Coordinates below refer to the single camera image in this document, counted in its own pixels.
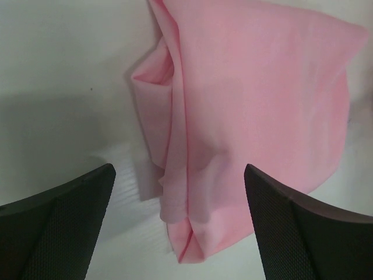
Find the pink t-shirt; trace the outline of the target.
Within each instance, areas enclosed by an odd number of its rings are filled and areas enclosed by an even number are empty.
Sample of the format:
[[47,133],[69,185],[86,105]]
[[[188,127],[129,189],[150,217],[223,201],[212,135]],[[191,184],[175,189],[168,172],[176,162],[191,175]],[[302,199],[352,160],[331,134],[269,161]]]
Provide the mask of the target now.
[[151,1],[162,36],[131,80],[160,217],[181,264],[253,231],[252,164],[309,193],[337,169],[347,132],[348,63],[367,30],[264,1]]

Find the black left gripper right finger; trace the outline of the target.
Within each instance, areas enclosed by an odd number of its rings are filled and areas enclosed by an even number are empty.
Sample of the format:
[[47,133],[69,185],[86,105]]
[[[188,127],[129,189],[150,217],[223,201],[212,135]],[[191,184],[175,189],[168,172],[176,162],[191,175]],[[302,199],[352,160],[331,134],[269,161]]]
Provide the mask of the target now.
[[266,279],[372,279],[372,217],[294,190],[249,164],[245,188]]

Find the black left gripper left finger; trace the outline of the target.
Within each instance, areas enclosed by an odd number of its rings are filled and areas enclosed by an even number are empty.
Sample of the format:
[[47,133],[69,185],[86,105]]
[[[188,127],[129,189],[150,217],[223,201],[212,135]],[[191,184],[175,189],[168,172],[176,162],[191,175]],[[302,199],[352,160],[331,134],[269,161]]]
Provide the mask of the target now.
[[1,206],[1,279],[85,279],[115,176],[107,163]]

